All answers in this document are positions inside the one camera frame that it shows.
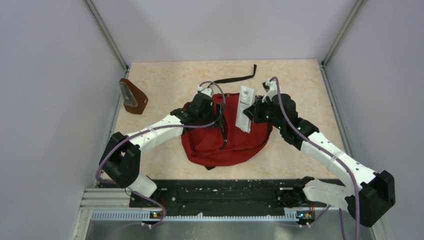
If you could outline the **white packaged card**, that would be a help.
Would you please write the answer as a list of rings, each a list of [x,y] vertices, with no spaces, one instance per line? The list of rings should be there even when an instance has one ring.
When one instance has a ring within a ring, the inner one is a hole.
[[[242,85],[240,87],[235,126],[244,133],[250,133],[252,121],[244,113],[255,102],[256,90]]]

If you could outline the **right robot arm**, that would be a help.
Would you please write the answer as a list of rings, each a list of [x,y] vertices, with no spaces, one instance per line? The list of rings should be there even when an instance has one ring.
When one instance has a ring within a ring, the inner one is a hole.
[[[348,212],[367,228],[372,227],[396,203],[395,179],[386,170],[377,172],[354,160],[331,143],[319,128],[298,116],[288,94],[257,95],[243,103],[243,114],[255,124],[279,130],[281,137],[311,156],[342,182],[342,185],[304,177],[295,187],[293,200],[299,206],[320,202]]]

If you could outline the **red backpack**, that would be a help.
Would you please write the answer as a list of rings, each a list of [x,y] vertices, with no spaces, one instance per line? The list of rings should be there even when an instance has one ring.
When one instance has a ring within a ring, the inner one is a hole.
[[[188,160],[208,170],[248,161],[268,143],[272,132],[269,123],[251,123],[250,131],[237,126],[240,94],[226,93],[225,110],[217,126],[195,128],[181,136]]]

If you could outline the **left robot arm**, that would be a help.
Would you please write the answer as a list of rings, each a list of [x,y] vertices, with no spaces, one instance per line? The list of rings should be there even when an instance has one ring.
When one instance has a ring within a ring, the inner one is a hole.
[[[106,173],[119,188],[136,192],[149,207],[160,202],[157,185],[140,171],[141,157],[162,143],[187,131],[211,127],[214,115],[213,91],[199,91],[186,108],[177,108],[160,121],[133,133],[114,133],[99,162],[97,173]]]

